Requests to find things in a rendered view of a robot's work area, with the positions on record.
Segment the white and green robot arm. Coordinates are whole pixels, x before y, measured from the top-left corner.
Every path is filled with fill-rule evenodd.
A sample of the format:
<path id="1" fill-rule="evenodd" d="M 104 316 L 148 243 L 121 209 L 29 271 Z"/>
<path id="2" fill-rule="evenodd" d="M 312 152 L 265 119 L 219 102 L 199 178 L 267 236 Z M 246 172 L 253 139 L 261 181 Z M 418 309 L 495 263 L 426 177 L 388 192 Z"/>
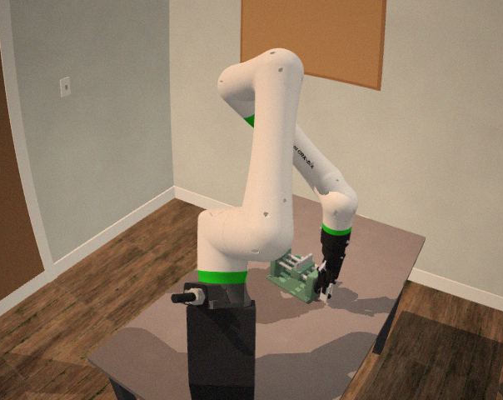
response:
<path id="1" fill-rule="evenodd" d="M 350 244 L 358 197 L 296 124 L 303 77 L 300 58 L 284 48 L 230 66 L 219 77 L 222 99 L 254 128 L 247 187 L 242 207 L 198 216 L 199 282 L 186 282 L 183 293 L 172 294 L 173 303 L 209 309 L 252 304 L 248 261 L 275 261 L 294 238 L 292 165 L 321 202 L 322 245 L 340 250 Z"/>

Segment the green clamp slide with handwheel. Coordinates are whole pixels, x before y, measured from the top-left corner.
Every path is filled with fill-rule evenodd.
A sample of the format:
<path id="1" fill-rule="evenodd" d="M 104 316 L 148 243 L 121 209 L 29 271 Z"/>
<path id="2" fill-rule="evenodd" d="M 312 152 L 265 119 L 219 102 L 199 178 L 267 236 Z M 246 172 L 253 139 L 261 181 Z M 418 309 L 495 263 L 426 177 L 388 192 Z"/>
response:
<path id="1" fill-rule="evenodd" d="M 312 261 L 312 256 L 312 253 L 306 257 L 298 254 L 293 256 L 290 247 L 285 255 L 270 263 L 270 274 L 266 279 L 304 303 L 308 303 L 321 293 L 316 270 L 318 265 Z"/>

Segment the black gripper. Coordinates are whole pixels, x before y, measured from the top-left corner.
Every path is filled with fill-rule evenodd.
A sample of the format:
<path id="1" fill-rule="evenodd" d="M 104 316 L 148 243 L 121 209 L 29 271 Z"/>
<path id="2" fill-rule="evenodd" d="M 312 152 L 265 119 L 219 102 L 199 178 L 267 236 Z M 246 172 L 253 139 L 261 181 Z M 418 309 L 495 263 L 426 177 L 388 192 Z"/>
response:
<path id="1" fill-rule="evenodd" d="M 318 271 L 318 286 L 321 287 L 320 299 L 324 302 L 327 301 L 328 293 L 332 294 L 333 285 L 336 284 L 335 279 L 338 279 L 341 265 L 346 256 L 345 250 L 345 248 L 333 250 L 322 245 L 321 251 L 324 258 L 322 260 L 322 265 L 320 267 L 318 266 L 316 270 Z"/>

